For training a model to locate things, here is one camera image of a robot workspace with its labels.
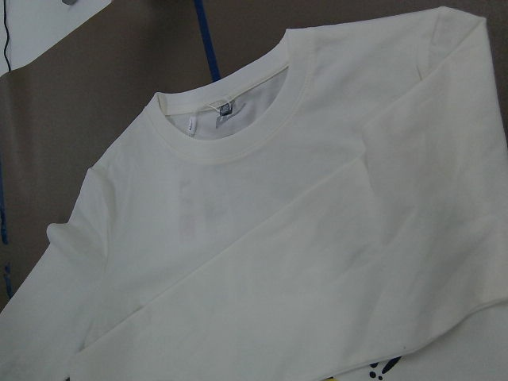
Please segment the white long-sleeve cat shirt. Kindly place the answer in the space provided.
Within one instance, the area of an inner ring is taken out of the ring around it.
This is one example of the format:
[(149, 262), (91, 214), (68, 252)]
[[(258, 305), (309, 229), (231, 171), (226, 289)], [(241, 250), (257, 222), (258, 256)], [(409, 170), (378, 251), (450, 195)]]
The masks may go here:
[(507, 148), (487, 21), (288, 29), (157, 92), (1, 313), (4, 380), (324, 380), (507, 353)]

